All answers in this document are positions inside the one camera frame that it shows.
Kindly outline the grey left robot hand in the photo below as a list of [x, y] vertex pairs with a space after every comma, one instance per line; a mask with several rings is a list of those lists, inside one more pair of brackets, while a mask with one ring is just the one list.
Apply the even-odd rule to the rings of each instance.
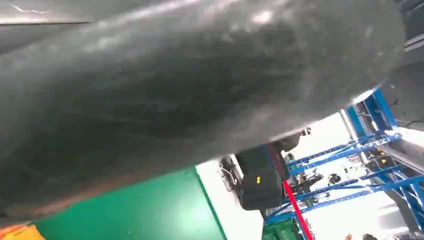
[[3, 0], [0, 225], [289, 135], [405, 39], [393, 0]]

